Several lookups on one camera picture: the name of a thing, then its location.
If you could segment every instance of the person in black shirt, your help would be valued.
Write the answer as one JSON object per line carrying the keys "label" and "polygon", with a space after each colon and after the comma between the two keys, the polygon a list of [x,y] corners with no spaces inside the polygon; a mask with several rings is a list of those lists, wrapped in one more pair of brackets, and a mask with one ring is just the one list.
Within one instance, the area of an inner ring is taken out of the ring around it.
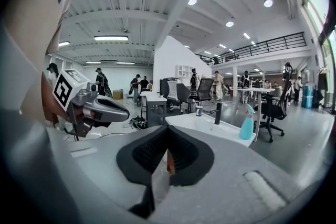
{"label": "person in black shirt", "polygon": [[133,102],[136,104],[138,102],[138,85],[139,81],[138,78],[140,78],[140,75],[137,74],[134,79],[132,79],[131,87],[133,87],[134,95],[133,95]]}
{"label": "person in black shirt", "polygon": [[98,93],[102,96],[105,96],[105,91],[104,91],[104,78],[105,75],[103,74],[103,72],[101,72],[101,68],[97,68],[96,72],[97,77],[96,77],[96,84],[98,85]]}
{"label": "person in black shirt", "polygon": [[147,85],[149,84],[147,77],[143,76],[143,80],[140,81],[141,89],[147,89]]}

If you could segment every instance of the chair base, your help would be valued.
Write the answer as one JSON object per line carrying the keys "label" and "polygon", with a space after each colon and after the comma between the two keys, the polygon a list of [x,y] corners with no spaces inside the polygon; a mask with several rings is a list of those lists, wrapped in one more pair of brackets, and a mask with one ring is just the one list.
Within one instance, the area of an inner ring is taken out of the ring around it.
{"label": "chair base", "polygon": [[272,136],[272,131],[271,129],[277,130],[281,132],[281,136],[284,136],[285,133],[283,131],[283,129],[280,129],[279,127],[274,126],[273,124],[270,123],[271,118],[267,118],[266,122],[261,122],[259,128],[266,128],[268,130],[270,139],[269,142],[272,143],[273,142],[273,136]]}

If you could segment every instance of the blue barrel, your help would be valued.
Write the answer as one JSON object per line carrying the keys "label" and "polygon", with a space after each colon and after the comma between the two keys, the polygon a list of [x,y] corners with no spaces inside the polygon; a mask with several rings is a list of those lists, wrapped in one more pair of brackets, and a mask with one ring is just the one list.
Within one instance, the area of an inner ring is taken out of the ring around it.
{"label": "blue barrel", "polygon": [[302,107],[310,109],[313,105],[313,85],[303,86]]}

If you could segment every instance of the cap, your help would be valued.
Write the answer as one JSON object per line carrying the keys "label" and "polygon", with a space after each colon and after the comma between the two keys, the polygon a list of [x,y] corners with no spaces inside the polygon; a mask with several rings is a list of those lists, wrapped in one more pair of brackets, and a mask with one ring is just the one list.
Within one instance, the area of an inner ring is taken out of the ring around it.
{"label": "cap", "polygon": [[52,68],[52,69],[57,69],[57,64],[51,62],[51,63],[49,64],[47,70],[49,71],[51,68]]}

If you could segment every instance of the beige pants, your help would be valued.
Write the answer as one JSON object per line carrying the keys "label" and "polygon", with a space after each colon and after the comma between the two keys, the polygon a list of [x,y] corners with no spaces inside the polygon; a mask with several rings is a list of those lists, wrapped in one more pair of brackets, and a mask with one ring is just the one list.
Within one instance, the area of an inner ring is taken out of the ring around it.
{"label": "beige pants", "polygon": [[216,85],[216,99],[222,99],[223,98],[223,91],[222,91],[222,84]]}

